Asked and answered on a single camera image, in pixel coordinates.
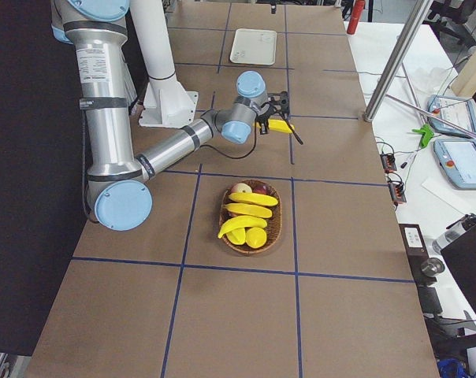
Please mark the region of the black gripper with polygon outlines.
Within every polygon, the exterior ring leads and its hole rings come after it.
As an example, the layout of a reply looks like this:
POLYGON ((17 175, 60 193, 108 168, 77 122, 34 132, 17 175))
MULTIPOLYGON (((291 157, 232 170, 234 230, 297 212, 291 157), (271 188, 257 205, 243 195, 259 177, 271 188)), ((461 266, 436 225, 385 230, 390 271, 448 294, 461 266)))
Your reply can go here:
MULTIPOLYGON (((256 117, 256 122, 258 123, 258 128, 261 135, 267 135, 270 133, 268 120, 271 116, 277 113, 277 111, 279 110, 279 106, 279 101, 272 98, 262 105, 259 115, 256 117)), ((303 144, 303 140, 296 132, 294 126, 286 118, 286 116, 283 113, 280 113, 280 116, 283 123, 283 126, 281 127, 281 132, 292 134, 298 144, 303 144)))

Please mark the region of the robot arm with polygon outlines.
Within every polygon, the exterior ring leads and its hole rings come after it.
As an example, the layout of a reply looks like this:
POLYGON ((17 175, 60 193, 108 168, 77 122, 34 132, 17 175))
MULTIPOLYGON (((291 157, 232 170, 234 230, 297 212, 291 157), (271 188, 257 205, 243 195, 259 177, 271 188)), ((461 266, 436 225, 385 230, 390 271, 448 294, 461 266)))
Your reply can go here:
POLYGON ((209 110, 196 117, 198 95, 177 79, 165 12, 160 1, 54 1, 54 37, 73 45, 80 74, 83 149, 91 165, 83 168, 84 212, 114 231, 141 225, 153 199, 147 181, 220 134, 244 143, 253 128, 267 133, 277 96, 268 92, 258 72, 236 81, 237 98, 230 109, 209 110), (148 85, 144 116, 150 126, 174 133, 148 150, 132 149, 129 108, 132 79, 122 47, 131 17, 148 85))

